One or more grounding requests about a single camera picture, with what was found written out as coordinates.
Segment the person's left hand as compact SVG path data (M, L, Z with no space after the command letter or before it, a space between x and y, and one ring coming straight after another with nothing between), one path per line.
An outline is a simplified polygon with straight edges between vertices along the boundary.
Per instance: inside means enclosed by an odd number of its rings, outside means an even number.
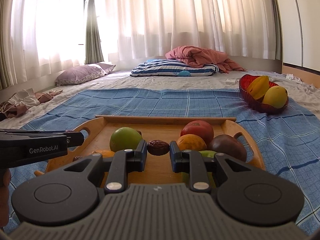
M9 221L9 184L11 181L11 172L9 169L1 176L0 188L0 227L7 225Z

